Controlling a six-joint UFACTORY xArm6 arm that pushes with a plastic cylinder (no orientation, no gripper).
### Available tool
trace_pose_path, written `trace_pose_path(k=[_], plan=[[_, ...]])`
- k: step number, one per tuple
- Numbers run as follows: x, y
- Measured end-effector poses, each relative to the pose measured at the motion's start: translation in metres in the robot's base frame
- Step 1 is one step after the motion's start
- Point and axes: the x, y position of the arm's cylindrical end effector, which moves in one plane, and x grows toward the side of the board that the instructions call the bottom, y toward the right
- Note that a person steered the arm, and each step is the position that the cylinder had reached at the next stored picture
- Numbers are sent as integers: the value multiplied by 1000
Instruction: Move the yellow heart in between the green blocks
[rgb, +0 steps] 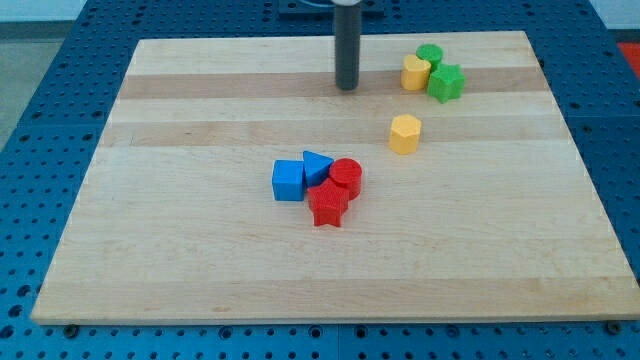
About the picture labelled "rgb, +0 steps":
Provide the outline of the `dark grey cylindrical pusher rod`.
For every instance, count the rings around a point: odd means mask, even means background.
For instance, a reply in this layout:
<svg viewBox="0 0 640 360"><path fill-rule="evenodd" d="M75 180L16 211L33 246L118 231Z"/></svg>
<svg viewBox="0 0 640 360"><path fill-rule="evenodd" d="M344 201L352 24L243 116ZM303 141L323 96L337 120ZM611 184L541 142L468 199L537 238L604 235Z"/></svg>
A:
<svg viewBox="0 0 640 360"><path fill-rule="evenodd" d="M333 0L335 83L343 91L358 87L361 1Z"/></svg>

